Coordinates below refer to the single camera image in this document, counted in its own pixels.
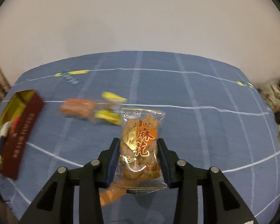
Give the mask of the twisted dough snack packet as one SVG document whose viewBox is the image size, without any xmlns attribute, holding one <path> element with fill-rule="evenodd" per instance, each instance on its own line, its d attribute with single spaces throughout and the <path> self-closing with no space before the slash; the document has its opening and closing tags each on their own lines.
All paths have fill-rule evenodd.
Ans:
<svg viewBox="0 0 280 224">
<path fill-rule="evenodd" d="M 160 110 L 123 108 L 118 165 L 112 186 L 131 193 L 167 188 L 157 140 L 166 113 Z"/>
</svg>

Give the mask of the brown cake snack packet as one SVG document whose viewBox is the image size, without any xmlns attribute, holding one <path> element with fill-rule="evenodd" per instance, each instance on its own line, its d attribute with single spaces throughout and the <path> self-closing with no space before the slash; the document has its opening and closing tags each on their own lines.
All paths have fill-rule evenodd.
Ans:
<svg viewBox="0 0 280 224">
<path fill-rule="evenodd" d="M 67 99 L 60 112 L 68 117 L 90 118 L 94 113 L 95 102 L 87 99 Z"/>
</svg>

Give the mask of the yellow edged clear snack packet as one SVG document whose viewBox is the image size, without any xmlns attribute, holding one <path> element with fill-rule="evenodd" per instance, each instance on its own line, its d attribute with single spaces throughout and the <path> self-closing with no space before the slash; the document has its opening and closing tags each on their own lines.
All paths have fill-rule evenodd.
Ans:
<svg viewBox="0 0 280 224">
<path fill-rule="evenodd" d="M 102 100 L 95 102 L 94 118 L 121 125 L 121 108 L 127 99 L 117 94 L 103 91 Z"/>
</svg>

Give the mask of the orange white tape marker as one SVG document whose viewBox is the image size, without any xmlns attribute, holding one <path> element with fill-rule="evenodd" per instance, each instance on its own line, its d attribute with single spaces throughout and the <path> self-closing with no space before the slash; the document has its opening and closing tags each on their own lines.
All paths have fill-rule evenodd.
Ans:
<svg viewBox="0 0 280 224">
<path fill-rule="evenodd" d="M 126 190 L 111 186 L 99 194 L 101 206 L 107 206 L 126 195 Z"/>
</svg>

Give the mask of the blue grid tablecloth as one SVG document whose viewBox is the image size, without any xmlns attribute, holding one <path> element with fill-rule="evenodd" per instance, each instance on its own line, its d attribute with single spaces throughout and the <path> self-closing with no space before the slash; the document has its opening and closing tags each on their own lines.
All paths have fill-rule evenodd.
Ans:
<svg viewBox="0 0 280 224">
<path fill-rule="evenodd" d="M 71 85 L 56 73 L 90 70 Z M 114 52 L 45 64 L 22 74 L 14 93 L 33 89 L 44 100 L 16 181 L 0 174 L 0 193 L 21 217 L 60 166 L 83 166 L 121 135 L 120 126 L 64 117 L 69 98 L 98 100 L 103 91 L 127 99 L 128 108 L 166 113 L 159 134 L 169 149 L 195 167 L 217 166 L 259 223 L 280 203 L 280 148 L 274 115 L 238 68 L 215 60 L 165 52 Z"/>
</svg>

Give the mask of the red gold toffee tin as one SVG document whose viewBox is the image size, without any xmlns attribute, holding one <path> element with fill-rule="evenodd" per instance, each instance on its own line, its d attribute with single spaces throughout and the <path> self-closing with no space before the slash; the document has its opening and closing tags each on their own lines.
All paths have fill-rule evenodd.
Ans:
<svg viewBox="0 0 280 224">
<path fill-rule="evenodd" d="M 7 101 L 0 115 L 0 128 L 12 121 L 0 166 L 0 173 L 5 177 L 18 178 L 26 142 L 43 107 L 44 102 L 35 90 L 19 91 Z"/>
</svg>

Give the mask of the yellow label tape right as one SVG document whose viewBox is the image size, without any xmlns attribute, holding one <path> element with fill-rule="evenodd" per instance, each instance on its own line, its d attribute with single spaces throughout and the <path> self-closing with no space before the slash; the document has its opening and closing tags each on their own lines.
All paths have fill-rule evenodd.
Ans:
<svg viewBox="0 0 280 224">
<path fill-rule="evenodd" d="M 250 89 L 253 89 L 255 90 L 255 86 L 251 83 L 248 83 L 248 82 L 245 82 L 245 81 L 237 81 L 237 84 L 240 85 L 240 86 L 246 86 L 246 87 L 249 87 Z"/>
</svg>

